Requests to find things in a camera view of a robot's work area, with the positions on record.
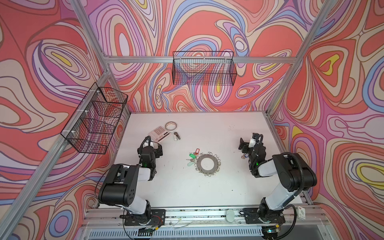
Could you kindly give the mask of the metal disc key ring holder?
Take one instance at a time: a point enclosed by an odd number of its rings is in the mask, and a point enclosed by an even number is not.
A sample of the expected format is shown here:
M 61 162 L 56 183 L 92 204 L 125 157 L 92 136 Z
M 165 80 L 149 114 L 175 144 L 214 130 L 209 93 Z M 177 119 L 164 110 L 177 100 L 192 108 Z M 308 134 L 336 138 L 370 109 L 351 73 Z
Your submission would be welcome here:
M 211 177 L 220 171 L 221 160 L 217 155 L 208 152 L 200 154 L 195 161 L 195 169 L 206 177 Z

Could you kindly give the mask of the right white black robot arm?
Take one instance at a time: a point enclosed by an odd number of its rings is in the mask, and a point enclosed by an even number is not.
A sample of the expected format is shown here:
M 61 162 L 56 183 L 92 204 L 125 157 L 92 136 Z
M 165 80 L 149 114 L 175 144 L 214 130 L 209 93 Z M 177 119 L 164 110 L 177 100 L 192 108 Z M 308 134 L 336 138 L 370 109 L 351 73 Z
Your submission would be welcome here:
M 261 200 L 258 208 L 244 208 L 240 214 L 247 224 L 283 224 L 283 211 L 302 191 L 317 184 L 314 171 L 299 154 L 284 152 L 266 159 L 262 134 L 253 133 L 249 142 L 240 139 L 239 150 L 248 155 L 249 170 L 255 178 L 279 177 L 273 192 Z

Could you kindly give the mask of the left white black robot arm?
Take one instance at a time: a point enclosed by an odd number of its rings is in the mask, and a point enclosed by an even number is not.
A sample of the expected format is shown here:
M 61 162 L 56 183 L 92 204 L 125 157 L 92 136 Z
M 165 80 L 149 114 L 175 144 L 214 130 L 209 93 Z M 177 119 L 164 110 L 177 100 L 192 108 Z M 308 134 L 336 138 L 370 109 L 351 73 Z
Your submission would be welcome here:
M 115 164 L 110 167 L 97 195 L 101 204 L 120 207 L 127 211 L 125 220 L 135 224 L 150 223 L 151 205 L 137 195 L 138 182 L 152 181 L 157 173 L 156 160 L 163 155 L 162 145 L 146 136 L 137 149 L 139 163 L 136 165 Z

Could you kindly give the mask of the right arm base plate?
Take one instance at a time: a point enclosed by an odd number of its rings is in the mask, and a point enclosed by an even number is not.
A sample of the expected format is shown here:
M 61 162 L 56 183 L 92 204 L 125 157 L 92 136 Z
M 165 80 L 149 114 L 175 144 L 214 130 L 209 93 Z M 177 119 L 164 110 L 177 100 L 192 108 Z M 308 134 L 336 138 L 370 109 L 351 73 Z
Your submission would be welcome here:
M 270 211 L 259 208 L 244 208 L 239 214 L 245 218 L 247 224 L 284 224 L 286 222 L 283 211 Z

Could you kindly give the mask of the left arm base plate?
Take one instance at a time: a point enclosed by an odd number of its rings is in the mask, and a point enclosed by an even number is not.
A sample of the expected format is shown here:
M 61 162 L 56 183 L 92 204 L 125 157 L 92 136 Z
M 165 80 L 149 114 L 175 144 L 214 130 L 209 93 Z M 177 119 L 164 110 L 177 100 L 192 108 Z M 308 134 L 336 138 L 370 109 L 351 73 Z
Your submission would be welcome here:
M 165 217 L 165 209 L 154 209 L 143 215 L 125 214 L 123 223 L 124 226 L 160 227 L 164 225 Z

